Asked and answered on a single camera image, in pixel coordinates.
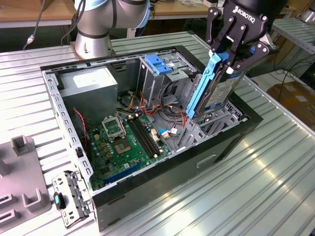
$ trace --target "white connector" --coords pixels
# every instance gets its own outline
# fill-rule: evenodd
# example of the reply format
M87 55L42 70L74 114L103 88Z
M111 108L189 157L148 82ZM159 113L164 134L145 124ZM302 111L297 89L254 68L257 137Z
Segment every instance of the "white connector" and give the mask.
M26 43L31 44L31 43L33 43L34 39L35 39L34 35L31 34L30 37L27 39Z

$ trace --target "connector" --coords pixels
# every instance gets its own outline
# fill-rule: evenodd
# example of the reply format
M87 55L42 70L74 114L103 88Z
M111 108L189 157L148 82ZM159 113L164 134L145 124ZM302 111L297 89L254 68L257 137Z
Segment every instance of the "connector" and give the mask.
M168 134L168 131L164 131L163 133L161 133L161 136L164 138L164 139L168 139L170 136Z

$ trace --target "gray holder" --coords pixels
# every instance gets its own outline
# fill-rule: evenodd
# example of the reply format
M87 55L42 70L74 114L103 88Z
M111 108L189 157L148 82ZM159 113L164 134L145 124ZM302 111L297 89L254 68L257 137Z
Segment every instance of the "gray holder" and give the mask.
M31 137L0 145L0 186L0 234L51 208Z

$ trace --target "blue pci slot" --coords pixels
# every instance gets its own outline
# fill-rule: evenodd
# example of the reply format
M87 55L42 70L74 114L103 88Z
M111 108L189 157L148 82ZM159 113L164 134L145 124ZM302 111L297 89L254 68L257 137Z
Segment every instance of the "blue pci slot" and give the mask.
M104 179L103 180L103 184L107 184L107 183L112 183L112 182L115 182L116 180L124 177L124 176L127 176L129 175L130 173L136 171L139 166L142 164L142 162L139 162L137 165L133 166L133 167L130 167L129 169L123 171L123 172L120 172L119 174L116 174L114 176L111 176L110 178L107 178L107 179Z

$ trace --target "power cable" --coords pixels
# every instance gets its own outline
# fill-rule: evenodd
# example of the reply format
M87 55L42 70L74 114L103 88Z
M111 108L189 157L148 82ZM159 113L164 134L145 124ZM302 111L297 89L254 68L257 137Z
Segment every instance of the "power cable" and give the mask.
M75 14L73 16L74 20L73 20L72 26L70 26L70 29L68 30L68 32L61 38L61 41L60 41L61 46L63 46L63 39L65 37L67 37L77 27L79 21L82 18L83 13L84 13L85 5L86 5L86 0L81 0L80 3L79 3L78 9L77 9L77 11L75 12Z
M41 5L41 9L40 9L39 15L38 15L38 17L37 17L37 21L36 21L36 25L35 25L34 31L33 31L33 33L29 36L29 38L27 39L26 44L25 44L24 47L23 47L23 50L25 50L26 47L27 47L29 44L33 43L33 41L34 41L34 39L35 39L35 35L36 35L37 28L38 28L38 24L39 24L41 15L43 14L43 11L44 11L45 3L46 3L46 0L43 0L43 3L42 3L42 5Z

